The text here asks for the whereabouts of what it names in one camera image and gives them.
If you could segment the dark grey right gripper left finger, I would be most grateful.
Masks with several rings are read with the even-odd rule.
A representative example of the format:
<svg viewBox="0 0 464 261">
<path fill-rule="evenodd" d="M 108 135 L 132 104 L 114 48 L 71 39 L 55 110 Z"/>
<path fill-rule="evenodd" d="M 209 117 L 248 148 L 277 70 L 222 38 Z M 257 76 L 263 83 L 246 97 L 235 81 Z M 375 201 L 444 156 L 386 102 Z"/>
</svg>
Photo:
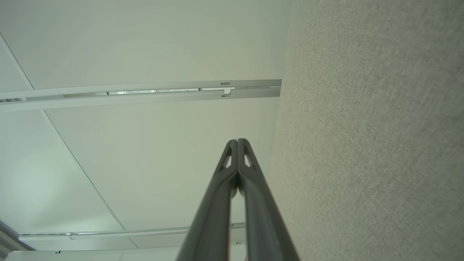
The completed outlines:
<svg viewBox="0 0 464 261">
<path fill-rule="evenodd" d="M 230 259 L 231 200 L 239 185 L 237 148 L 237 140 L 227 142 L 179 250 L 178 261 Z"/>
</svg>

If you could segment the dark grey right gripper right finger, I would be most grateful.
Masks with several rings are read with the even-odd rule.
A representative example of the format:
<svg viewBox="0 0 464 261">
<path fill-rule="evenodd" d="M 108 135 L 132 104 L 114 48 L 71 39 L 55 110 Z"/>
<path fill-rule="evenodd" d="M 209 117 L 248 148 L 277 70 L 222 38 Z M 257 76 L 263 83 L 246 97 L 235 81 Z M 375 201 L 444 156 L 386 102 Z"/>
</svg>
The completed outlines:
<svg viewBox="0 0 464 261">
<path fill-rule="evenodd" d="M 298 261 L 295 246 L 246 139 L 238 140 L 238 173 L 245 199 L 248 260 Z"/>
</svg>

